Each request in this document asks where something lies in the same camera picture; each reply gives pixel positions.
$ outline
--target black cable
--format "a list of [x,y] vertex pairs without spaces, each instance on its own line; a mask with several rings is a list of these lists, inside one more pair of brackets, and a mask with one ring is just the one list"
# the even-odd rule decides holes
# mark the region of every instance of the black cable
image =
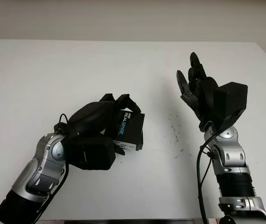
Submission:
[[200,178],[200,158],[202,156],[203,150],[207,147],[207,145],[217,136],[218,134],[215,133],[209,139],[205,141],[205,143],[200,146],[198,155],[197,155],[197,160],[196,160],[196,175],[197,175],[197,188],[198,188],[198,202],[199,202],[199,208],[200,208],[200,213],[202,215],[203,223],[208,224],[207,222],[207,217],[206,217],[206,212],[204,210],[204,204],[203,204],[203,193],[202,193],[202,182]]
[[66,119],[66,121],[67,121],[67,123],[68,123],[69,121],[68,121],[67,115],[65,115],[64,113],[62,113],[62,114],[60,115],[60,117],[59,117],[59,122],[61,122],[63,116],[64,116],[64,118]]
[[202,179],[202,181],[201,181],[201,183],[200,183],[201,187],[203,186],[203,181],[204,181],[204,179],[206,178],[206,175],[207,175],[208,170],[209,170],[209,168],[210,168],[211,162],[212,162],[212,158],[210,158],[210,161],[209,161],[208,167],[207,167],[207,169],[206,169],[206,172],[205,172],[204,175],[203,175],[203,179]]
[[66,179],[68,177],[68,174],[69,174],[69,164],[66,163],[65,166],[66,166],[66,169],[65,169],[65,172],[64,172],[64,176],[63,176],[62,181],[57,186],[57,188],[55,189],[55,191],[52,194],[49,195],[49,198],[47,199],[47,201],[45,201],[45,203],[41,206],[40,210],[38,211],[38,216],[37,216],[37,218],[35,219],[35,221],[33,223],[36,223],[40,219],[40,217],[43,214],[43,212],[46,210],[46,208],[51,203],[51,201],[54,198],[54,196],[57,194],[57,192],[60,190],[60,188],[63,186],[64,182],[66,181]]

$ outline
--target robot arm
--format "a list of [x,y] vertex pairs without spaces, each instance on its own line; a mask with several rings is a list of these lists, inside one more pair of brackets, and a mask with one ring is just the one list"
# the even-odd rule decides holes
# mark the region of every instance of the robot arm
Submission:
[[61,140],[64,137],[50,133],[40,139],[33,159],[0,205],[0,223],[29,224],[38,218],[39,210],[63,174],[65,159]]
[[[205,146],[209,146],[215,175],[221,197],[219,207],[225,217],[220,224],[266,223],[266,212],[260,197],[256,197],[245,153],[238,142],[238,132],[233,124],[246,109],[247,86],[228,83],[218,86],[207,77],[195,53],[190,56],[191,68],[187,83],[181,71],[177,81],[182,92],[181,98],[195,112],[200,120],[199,128],[205,132],[205,144],[197,157],[197,167]],[[199,172],[198,198],[203,222],[206,216],[201,192],[202,182]]]
[[66,180],[69,164],[80,169],[107,170],[115,153],[125,155],[100,132],[113,122],[120,109],[126,108],[140,112],[129,94],[117,100],[106,94],[99,102],[81,108],[67,123],[56,124],[54,133],[39,140],[33,159],[1,203],[0,224],[35,223]]

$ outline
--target gray wall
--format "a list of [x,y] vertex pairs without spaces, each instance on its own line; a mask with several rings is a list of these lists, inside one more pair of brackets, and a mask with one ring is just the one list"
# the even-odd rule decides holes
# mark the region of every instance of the gray wall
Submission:
[[257,42],[266,0],[0,0],[0,39]]

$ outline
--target black box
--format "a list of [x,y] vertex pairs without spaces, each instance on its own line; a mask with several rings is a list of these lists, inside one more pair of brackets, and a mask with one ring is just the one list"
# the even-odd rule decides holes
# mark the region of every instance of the black box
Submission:
[[143,113],[119,111],[113,124],[106,128],[104,135],[122,149],[141,150],[143,146]]

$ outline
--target white table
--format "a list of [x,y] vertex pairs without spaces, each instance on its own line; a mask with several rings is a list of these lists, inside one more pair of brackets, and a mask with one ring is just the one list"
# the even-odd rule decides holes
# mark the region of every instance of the white table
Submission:
[[[42,219],[199,217],[196,155],[203,133],[175,76],[177,69],[187,74],[192,51],[219,85],[249,86],[235,126],[266,208],[266,54],[255,43],[224,42],[0,40],[0,202],[62,112],[71,116],[108,92],[130,93],[146,114],[142,151],[117,155],[108,171],[71,166]],[[222,216],[212,169],[203,195],[207,215]]]

